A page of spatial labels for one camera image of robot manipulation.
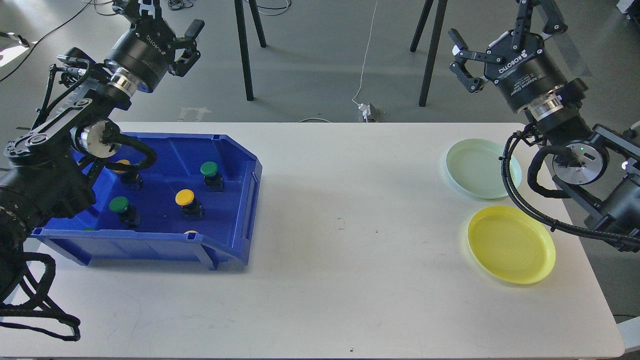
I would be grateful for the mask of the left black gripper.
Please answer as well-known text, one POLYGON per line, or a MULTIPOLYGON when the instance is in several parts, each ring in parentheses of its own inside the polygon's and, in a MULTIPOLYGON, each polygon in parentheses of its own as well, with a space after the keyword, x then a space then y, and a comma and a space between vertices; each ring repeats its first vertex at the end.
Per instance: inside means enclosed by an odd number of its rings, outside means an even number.
POLYGON ((177 38, 162 19, 160 0, 113 0, 112 10, 132 24, 104 63, 112 71, 123 68, 137 77, 139 91, 154 92, 167 73, 184 77, 201 57, 196 39, 205 27, 203 20, 194 19, 183 37, 177 38), (176 50, 183 50, 178 59, 176 50))

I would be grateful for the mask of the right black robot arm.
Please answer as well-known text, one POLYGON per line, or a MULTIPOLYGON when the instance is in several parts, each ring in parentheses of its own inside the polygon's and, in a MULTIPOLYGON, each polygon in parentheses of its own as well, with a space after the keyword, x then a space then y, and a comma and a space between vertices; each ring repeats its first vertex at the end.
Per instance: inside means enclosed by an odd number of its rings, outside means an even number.
POLYGON ((487 46, 471 51, 454 28, 455 59, 450 70, 476 93, 493 83, 514 112, 529 123, 507 140, 500 157, 502 181, 508 196, 526 215, 551 230, 601 240, 621 252, 639 251, 639 145, 634 129, 618 133, 597 124, 588 127, 579 114, 587 86, 567 80, 550 55, 542 35, 531 31, 534 8, 546 14, 545 35, 567 30, 553 0, 520 0, 514 27, 487 46), (540 148, 526 174, 528 186, 544 198, 573 199, 588 213, 578 227, 534 208, 518 192, 510 160, 520 142, 540 148))

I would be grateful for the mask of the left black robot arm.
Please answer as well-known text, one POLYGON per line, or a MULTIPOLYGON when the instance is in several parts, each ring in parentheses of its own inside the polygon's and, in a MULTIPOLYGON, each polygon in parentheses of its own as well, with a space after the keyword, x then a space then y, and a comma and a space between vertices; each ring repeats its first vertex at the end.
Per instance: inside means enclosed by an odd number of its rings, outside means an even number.
POLYGON ((43 104, 30 130, 7 143, 11 168, 1 178, 1 326, 31 330, 62 341, 80 339, 80 320, 49 296, 56 274, 48 254, 24 243, 50 219, 73 218, 96 203, 93 186, 103 169, 138 174, 157 153, 126 136, 110 120, 126 111, 137 91, 151 93, 166 74, 185 76, 201 57, 194 19, 178 36, 162 17, 158 0, 115 0, 112 8, 130 23, 103 62, 79 48, 51 66, 43 104), (5 318, 54 319, 71 329, 61 335, 5 318))

